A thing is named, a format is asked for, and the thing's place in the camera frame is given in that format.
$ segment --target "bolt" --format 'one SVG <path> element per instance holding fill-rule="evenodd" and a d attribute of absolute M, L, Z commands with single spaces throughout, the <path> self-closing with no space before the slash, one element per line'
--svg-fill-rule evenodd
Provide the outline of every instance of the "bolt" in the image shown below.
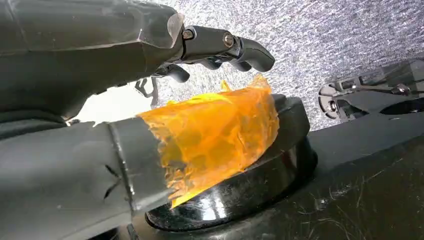
<path fill-rule="evenodd" d="M 228 48 L 234 45 L 234 37 L 229 32 L 224 33 L 222 40 L 224 41 L 224 45 Z"/>
<path fill-rule="evenodd" d="M 193 32 L 189 29 L 186 29 L 182 32 L 182 38 L 184 40 L 190 40 L 194 37 L 195 35 L 193 34 Z"/>
<path fill-rule="evenodd" d="M 328 107 L 327 107 L 327 109 L 328 109 L 330 112 L 335 112 L 335 111 L 337 110 L 336 102 L 335 102 L 335 101 L 330 101 L 330 102 L 328 103 Z"/>

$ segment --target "robotic hand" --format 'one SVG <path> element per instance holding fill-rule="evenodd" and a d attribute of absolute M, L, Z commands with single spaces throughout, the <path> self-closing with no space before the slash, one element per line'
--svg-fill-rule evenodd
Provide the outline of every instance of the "robotic hand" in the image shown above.
<path fill-rule="evenodd" d="M 174 9 L 143 1 L 0 1 L 0 9 L 5 239 L 87 239 L 168 201 L 158 141 L 141 118 L 66 126 L 92 94 L 148 76 L 185 82 L 177 64 L 264 72 L 275 61 L 253 40 L 184 27 Z"/>

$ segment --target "gray carpet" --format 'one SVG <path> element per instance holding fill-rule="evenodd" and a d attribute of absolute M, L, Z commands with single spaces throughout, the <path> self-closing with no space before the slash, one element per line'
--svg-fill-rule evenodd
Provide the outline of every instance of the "gray carpet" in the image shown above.
<path fill-rule="evenodd" d="M 162 0 L 185 15 L 186 25 L 229 30 L 263 44 L 275 57 L 265 73 L 274 93 L 300 97 L 311 128 L 336 124 L 320 111 L 323 83 L 413 58 L 424 51 L 423 0 Z M 183 65 L 184 84 L 163 79 L 159 102 L 218 92 L 220 81 L 245 87 L 255 72 L 230 65 L 210 71 Z"/>

